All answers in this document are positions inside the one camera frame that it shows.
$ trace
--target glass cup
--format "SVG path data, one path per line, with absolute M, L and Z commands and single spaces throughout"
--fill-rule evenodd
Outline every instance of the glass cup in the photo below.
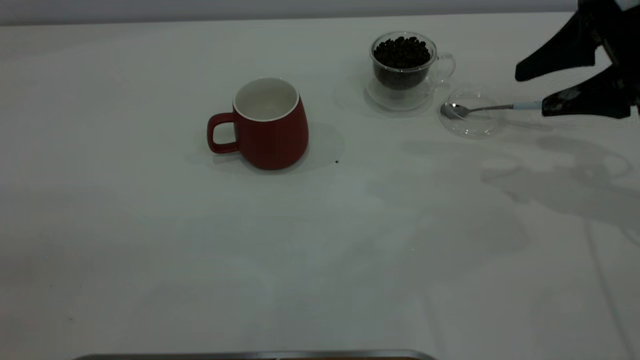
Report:
M 389 67 L 378 59 L 374 52 L 387 40 L 399 37 L 415 37 L 425 42 L 431 58 L 426 63 L 409 69 Z M 456 62 L 450 53 L 438 53 L 436 45 L 428 37 L 409 31 L 395 31 L 376 39 L 369 49 L 373 61 L 373 77 L 367 84 L 367 93 L 380 106 L 390 110 L 411 110 L 424 104 L 433 94 L 436 85 L 449 78 L 456 69 Z M 438 71 L 440 60 L 448 60 L 449 66 L 443 72 Z

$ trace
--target glass saucer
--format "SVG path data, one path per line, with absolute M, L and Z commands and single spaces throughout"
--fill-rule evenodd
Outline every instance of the glass saucer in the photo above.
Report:
M 463 87 L 455 90 L 444 103 L 462 105 L 468 109 L 499 105 L 486 90 L 476 87 Z M 438 117 L 444 127 L 455 135 L 468 139 L 482 139 L 493 136 L 504 129 L 504 110 L 481 110 L 469 113 L 466 117 L 450 114 L 450 117 L 437 109 Z

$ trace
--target white table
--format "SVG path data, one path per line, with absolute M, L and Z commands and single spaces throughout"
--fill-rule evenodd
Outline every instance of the white table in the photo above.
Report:
M 638 356 L 640 126 L 576 117 L 471 141 L 435 112 L 463 81 L 528 101 L 604 69 L 599 52 L 513 80 L 570 15 L 0 29 L 0 358 Z M 404 117 L 361 87 L 369 44 L 395 29 L 458 60 Z M 305 101 L 310 149 L 286 171 L 205 141 L 259 76 Z

